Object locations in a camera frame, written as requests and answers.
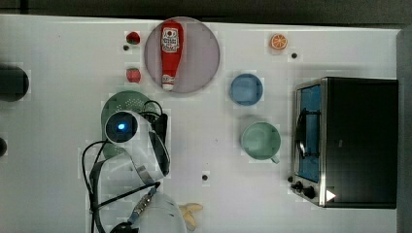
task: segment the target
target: bottle label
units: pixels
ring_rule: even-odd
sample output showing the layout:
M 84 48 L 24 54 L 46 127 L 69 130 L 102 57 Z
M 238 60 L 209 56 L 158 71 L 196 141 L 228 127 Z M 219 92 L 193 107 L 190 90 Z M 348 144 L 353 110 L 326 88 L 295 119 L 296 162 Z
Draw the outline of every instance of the bottle label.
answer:
M 168 75 L 163 75 L 162 83 L 174 84 L 175 83 L 175 78 L 173 78 L 171 76 L 168 76 Z
M 177 28 L 165 27 L 161 35 L 161 49 L 165 52 L 176 52 L 179 48 Z

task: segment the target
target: blue light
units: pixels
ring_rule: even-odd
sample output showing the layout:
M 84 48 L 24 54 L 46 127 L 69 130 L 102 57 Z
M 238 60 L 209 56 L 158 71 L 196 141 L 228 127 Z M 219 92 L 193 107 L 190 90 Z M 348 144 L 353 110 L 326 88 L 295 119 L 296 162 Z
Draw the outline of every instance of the blue light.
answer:
M 125 125 L 124 123 L 120 123 L 120 124 L 118 125 L 118 129 L 119 129 L 119 130 L 123 130 L 125 127 L 126 127 L 126 125 Z

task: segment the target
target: toaster oven knob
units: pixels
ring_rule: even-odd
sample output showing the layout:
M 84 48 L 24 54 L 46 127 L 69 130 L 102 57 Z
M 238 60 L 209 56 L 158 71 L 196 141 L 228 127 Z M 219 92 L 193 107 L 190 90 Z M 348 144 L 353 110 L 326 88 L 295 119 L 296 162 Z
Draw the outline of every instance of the toaster oven knob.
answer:
M 309 199 L 313 199 L 315 197 L 315 188 L 313 188 L 313 186 L 305 187 L 302 190 L 303 194 Z
M 291 188 L 293 188 L 297 192 L 301 192 L 303 188 L 303 184 L 301 182 L 296 182 L 295 184 L 291 185 Z

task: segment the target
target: toaster oven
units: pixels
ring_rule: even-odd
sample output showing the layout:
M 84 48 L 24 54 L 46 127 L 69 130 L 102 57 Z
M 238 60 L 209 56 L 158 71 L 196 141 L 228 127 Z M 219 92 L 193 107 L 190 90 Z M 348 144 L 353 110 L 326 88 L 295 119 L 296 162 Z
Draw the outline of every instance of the toaster oven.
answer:
M 396 207 L 397 80 L 326 77 L 295 89 L 293 192 L 326 208 Z

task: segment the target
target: round plate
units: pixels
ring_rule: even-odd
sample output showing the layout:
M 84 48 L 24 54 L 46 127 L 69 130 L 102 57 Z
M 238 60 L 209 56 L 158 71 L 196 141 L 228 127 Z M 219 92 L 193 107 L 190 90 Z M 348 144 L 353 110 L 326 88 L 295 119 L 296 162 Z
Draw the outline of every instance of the round plate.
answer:
M 233 80 L 230 97 L 240 105 L 251 106 L 257 103 L 263 94 L 263 86 L 258 77 L 243 74 Z
M 171 18 L 182 24 L 185 32 L 182 58 L 171 91 L 189 93 L 209 83 L 219 68 L 221 52 L 213 32 L 202 22 L 190 17 Z M 160 24 L 148 38 L 145 64 L 152 79 L 161 88 Z
M 272 158 L 281 146 L 281 136 L 275 126 L 266 122 L 251 124 L 242 134 L 243 150 L 252 158 Z

